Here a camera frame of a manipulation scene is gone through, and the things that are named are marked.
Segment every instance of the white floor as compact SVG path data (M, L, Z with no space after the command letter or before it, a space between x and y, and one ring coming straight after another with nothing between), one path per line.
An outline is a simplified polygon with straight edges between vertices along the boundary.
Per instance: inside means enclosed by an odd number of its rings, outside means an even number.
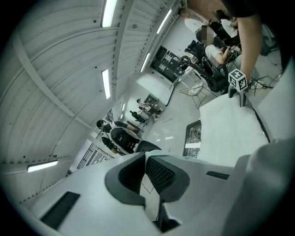
M279 51L272 52L267 57L259 56L256 68L260 74L260 78L267 76L260 79L260 81L274 87L277 83L276 81L279 80L278 75L281 72L281 65L275 64L280 63L280 61ZM185 83L188 86L194 85L190 79L186 79ZM200 111L196 108L192 97L179 92L185 88L181 83L177 85L167 109L157 122L154 123L151 121L148 124L142 136L143 139L156 144L163 151L179 155L183 153L186 127L200 119ZM250 90L248 92L248 99L255 108L270 91L271 89L258 89L254 93L254 90ZM214 98L212 94L205 90L204 93L208 95L205 103ZM198 99L194 98L194 100L199 105L200 102ZM158 215L159 195L146 175L142 180L141 195L146 198L146 213L148 218L152 221L155 220Z

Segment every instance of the white box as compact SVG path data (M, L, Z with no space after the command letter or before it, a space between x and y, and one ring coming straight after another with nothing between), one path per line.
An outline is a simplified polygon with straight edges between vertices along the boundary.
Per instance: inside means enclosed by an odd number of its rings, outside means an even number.
M246 75L239 69L234 69L229 73L229 83L234 86L239 93L248 87Z

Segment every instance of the white ceiling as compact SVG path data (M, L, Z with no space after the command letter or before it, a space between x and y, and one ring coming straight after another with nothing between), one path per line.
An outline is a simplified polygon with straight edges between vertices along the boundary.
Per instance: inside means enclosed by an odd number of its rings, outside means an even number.
M18 201L66 175L85 134L127 91L148 50L161 42L163 36L155 31L180 0L118 0L109 28L100 27L103 2L40 2L20 22L2 54L0 168L11 175L1 179L7 186L32 189L18 190ZM101 79L106 68L114 84L108 100ZM63 168L58 164L25 172L28 164L53 160L53 155Z

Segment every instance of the black shirt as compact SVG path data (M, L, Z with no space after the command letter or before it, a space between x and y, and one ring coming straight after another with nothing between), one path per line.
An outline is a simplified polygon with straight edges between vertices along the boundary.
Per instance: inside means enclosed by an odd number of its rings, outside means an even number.
M110 150L112 150L114 148L114 146L109 138L102 137L101 140L104 143L104 145L106 145Z
M125 124L125 123L123 123L123 122L121 122L121 121L115 121L114 123L115 123L115 125L118 126L118 127L127 128L127 124ZM111 129L112 129L112 128L111 128L111 125L110 125L110 124L106 124L106 125L103 127L103 130L102 130L102 131L104 131L104 132L106 132L106 133L110 133Z
M283 70L293 55L292 40L292 1L271 2L265 0L223 0L230 15L238 18L258 14L262 24L267 25L277 40Z

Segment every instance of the steering wheel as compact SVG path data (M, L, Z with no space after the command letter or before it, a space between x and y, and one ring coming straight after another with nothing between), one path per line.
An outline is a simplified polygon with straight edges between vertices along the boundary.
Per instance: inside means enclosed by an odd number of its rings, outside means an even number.
M182 56L179 60L182 65L192 64L192 61L188 56Z

